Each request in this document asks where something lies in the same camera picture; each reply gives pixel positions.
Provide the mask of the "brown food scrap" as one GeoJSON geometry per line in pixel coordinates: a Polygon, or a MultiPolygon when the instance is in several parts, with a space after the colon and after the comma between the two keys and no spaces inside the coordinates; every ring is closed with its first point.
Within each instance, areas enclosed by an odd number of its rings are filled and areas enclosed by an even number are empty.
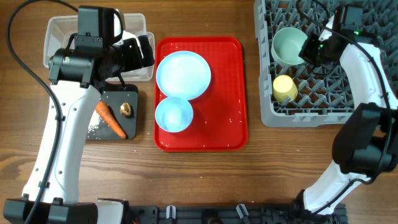
{"type": "Polygon", "coordinates": [[[126,118],[130,118],[133,115],[133,110],[128,102],[124,102],[120,106],[120,114],[126,118]]]}

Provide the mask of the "green bowl with rice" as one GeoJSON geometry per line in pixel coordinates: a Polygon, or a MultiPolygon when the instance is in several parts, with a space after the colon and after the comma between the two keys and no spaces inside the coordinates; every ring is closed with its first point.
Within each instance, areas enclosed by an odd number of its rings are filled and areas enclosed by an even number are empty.
{"type": "Polygon", "coordinates": [[[307,35],[300,29],[294,27],[280,29],[272,40],[272,58],[283,67],[304,63],[304,59],[299,56],[299,53],[307,38],[307,35]]]}

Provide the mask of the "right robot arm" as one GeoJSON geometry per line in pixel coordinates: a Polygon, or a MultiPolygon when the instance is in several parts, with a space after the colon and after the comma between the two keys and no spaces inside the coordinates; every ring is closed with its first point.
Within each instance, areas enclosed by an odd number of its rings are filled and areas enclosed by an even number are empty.
{"type": "Polygon", "coordinates": [[[330,216],[357,186],[396,168],[397,97],[384,73],[381,50],[369,37],[353,32],[321,40],[311,35],[299,55],[314,65],[338,61],[354,99],[354,112],[333,141],[331,164],[290,208],[294,218],[317,219],[330,216]]]}

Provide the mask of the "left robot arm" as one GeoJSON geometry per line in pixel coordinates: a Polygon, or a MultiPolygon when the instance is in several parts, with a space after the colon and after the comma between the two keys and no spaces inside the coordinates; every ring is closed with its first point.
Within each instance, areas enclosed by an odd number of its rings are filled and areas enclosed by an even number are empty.
{"type": "Polygon", "coordinates": [[[146,35],[105,42],[79,35],[56,51],[50,66],[50,107],[35,168],[19,199],[4,204],[11,223],[128,223],[124,200],[80,202],[80,162],[91,116],[108,78],[154,64],[146,35]]]}

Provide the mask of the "light blue bowl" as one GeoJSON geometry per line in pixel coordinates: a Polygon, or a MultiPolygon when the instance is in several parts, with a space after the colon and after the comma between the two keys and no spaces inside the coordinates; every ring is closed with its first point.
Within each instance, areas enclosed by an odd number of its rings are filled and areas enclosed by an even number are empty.
{"type": "Polygon", "coordinates": [[[164,131],[179,133],[192,123],[193,107],[183,98],[167,97],[157,105],[155,120],[164,131]]]}

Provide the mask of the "orange carrot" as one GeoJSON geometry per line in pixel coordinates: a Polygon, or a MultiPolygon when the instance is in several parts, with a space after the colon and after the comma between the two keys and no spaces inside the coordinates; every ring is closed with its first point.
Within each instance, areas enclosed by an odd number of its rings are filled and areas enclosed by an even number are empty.
{"type": "Polygon", "coordinates": [[[102,117],[103,121],[118,135],[119,138],[127,138],[126,133],[115,120],[106,103],[100,101],[97,104],[95,111],[99,114],[100,117],[102,117]]]}

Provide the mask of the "yellow plastic cup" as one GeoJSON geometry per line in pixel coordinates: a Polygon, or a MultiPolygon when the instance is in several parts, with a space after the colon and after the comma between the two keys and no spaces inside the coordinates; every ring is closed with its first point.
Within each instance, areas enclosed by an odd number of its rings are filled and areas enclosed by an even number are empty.
{"type": "Polygon", "coordinates": [[[283,103],[287,98],[292,102],[298,95],[298,89],[290,76],[279,75],[272,83],[272,93],[279,103],[283,103]]]}

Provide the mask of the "light blue plate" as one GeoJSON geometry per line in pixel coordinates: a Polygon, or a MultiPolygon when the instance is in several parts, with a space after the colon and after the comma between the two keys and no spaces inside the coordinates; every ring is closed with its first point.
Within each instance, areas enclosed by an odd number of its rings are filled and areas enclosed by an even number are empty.
{"type": "Polygon", "coordinates": [[[208,62],[192,51],[177,51],[165,56],[156,71],[156,84],[165,96],[187,101],[201,96],[210,82],[208,62]]]}

